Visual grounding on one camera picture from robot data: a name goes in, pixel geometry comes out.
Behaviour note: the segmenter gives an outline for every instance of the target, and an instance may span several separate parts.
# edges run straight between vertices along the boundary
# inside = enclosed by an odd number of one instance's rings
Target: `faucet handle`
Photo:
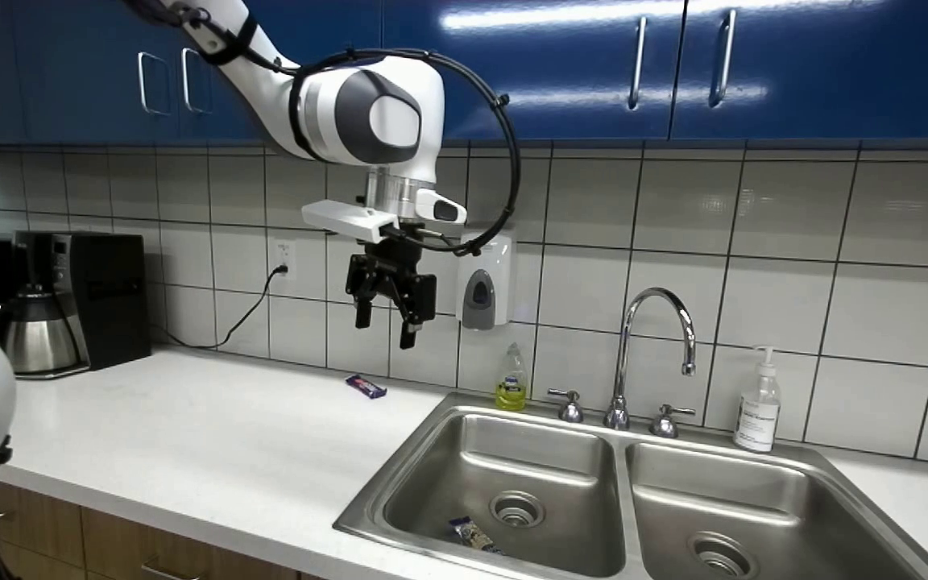
[[[579,394],[578,390],[552,390],[553,400],[566,400],[562,409],[558,409],[558,419],[564,422],[582,422],[582,405],[579,405]]]
[[[651,433],[661,438],[678,438],[681,425],[675,416],[696,416],[693,409],[675,409],[671,403],[661,405],[661,416],[651,422]]]

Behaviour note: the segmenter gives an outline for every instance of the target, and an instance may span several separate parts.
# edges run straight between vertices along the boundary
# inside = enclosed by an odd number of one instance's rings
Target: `sink drain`
[[[718,532],[703,532],[693,539],[693,554],[706,568],[717,568],[730,578],[752,580],[756,564],[745,554],[743,542],[718,535]]]
[[[507,491],[492,500],[492,517],[514,528],[534,528],[546,517],[540,495],[526,491]]]

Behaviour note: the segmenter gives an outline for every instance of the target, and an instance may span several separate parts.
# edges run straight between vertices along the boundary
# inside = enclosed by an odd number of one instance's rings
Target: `bottle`
[[[517,413],[530,405],[526,357],[520,345],[511,345],[503,356],[503,371],[492,390],[492,403],[499,409],[517,409]]]
[[[752,450],[775,450],[779,422],[779,373],[775,369],[775,348],[763,348],[756,371],[756,390],[745,394],[735,444]]]

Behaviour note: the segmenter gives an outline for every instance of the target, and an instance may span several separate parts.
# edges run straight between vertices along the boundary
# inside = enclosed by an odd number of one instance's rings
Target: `lower cabinet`
[[[0,550],[24,580],[309,580],[18,486],[0,486]]]

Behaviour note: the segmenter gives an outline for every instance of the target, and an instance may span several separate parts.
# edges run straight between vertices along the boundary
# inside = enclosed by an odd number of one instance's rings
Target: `coffee maker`
[[[138,235],[21,232],[24,289],[0,302],[0,345],[21,378],[63,378],[144,357],[144,258]]]

